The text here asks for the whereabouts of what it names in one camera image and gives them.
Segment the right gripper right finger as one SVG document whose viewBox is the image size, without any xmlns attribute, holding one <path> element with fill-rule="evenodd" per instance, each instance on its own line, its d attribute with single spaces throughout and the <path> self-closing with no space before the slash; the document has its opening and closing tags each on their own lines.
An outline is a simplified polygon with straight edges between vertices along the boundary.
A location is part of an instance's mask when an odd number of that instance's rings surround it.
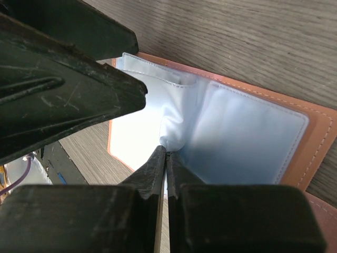
<svg viewBox="0 0 337 253">
<path fill-rule="evenodd" d="M 325 252 L 314 213 L 297 188 L 206 184 L 167 154 L 171 252 Z"/>
</svg>

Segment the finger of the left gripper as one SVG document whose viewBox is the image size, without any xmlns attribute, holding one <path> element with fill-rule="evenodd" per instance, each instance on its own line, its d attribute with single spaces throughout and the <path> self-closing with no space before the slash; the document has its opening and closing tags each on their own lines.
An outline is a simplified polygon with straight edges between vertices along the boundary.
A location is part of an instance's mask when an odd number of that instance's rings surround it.
<svg viewBox="0 0 337 253">
<path fill-rule="evenodd" d="M 75 46 L 96 61 L 139 52 L 132 30 L 84 1 L 1 1 L 1 13 Z"/>
<path fill-rule="evenodd" d="M 142 81 L 1 15 L 1 163 L 145 107 Z"/>
</svg>

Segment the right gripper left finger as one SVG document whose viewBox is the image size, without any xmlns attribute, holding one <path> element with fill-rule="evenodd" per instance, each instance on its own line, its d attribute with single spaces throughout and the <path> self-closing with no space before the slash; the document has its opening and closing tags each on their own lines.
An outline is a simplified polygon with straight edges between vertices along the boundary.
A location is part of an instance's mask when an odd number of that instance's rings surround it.
<svg viewBox="0 0 337 253">
<path fill-rule="evenodd" d="M 1 252 L 159 252 L 166 149 L 117 185 L 25 185 L 1 205 Z"/>
</svg>

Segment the pink leather card holder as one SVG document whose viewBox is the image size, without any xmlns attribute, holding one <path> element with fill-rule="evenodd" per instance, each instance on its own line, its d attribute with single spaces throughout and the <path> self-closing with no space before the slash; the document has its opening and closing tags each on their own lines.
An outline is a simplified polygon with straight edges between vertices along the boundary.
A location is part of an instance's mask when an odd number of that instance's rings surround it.
<svg viewBox="0 0 337 253">
<path fill-rule="evenodd" d="M 144 109 L 110 121 L 108 152 L 131 170 L 162 145 L 210 184 L 306 190 L 336 138 L 336 111 L 152 55 L 113 66 L 145 83 Z"/>
</svg>

